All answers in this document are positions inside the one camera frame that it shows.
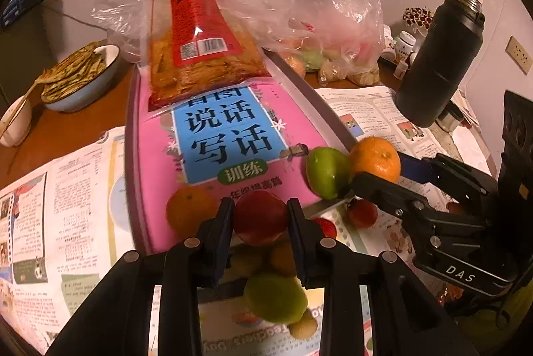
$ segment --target orange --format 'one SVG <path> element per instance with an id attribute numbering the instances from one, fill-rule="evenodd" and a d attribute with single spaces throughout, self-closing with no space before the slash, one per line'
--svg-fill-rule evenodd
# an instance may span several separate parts
<path id="1" fill-rule="evenodd" d="M 196 236 L 200 224 L 214 218 L 219 204 L 201 186 L 179 188 L 167 202 L 166 218 L 179 240 Z"/>
<path id="2" fill-rule="evenodd" d="M 348 155 L 350 174 L 366 171 L 397 183 L 400 179 L 400 157 L 394 146 L 384 138 L 369 136 L 353 146 Z"/>

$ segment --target black thermos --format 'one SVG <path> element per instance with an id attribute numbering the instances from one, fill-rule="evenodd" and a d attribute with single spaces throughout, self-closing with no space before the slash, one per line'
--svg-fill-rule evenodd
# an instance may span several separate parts
<path id="1" fill-rule="evenodd" d="M 454 95 L 483 43 L 483 0 L 445 0 L 394 101 L 410 122 L 429 127 Z"/>

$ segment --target green label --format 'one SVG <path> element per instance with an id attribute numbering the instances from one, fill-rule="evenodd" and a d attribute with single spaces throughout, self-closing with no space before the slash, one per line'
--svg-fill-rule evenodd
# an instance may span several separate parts
<path id="1" fill-rule="evenodd" d="M 249 178 L 261 176 L 267 171 L 268 164 L 263 159 L 252 159 L 220 170 L 217 178 L 223 185 L 232 185 Z"/>
<path id="2" fill-rule="evenodd" d="M 97 286 L 100 276 L 97 273 L 89 275 L 61 275 L 61 291 L 67 304 L 68 312 L 73 315 L 89 293 Z"/>

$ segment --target red snack package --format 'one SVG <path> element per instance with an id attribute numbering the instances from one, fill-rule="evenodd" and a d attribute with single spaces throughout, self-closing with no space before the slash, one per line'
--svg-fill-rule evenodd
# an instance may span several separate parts
<path id="1" fill-rule="evenodd" d="M 153 0 L 152 106 L 268 76 L 246 27 L 215 0 Z"/>

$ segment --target electrical outlet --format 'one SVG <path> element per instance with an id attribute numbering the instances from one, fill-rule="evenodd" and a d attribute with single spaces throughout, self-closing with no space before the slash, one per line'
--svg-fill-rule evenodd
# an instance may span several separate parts
<path id="1" fill-rule="evenodd" d="M 527 54 L 523 46 L 516 40 L 515 36 L 511 36 L 505 52 L 518 64 L 518 67 L 521 68 L 524 73 L 527 75 L 533 64 L 533 60 Z"/>

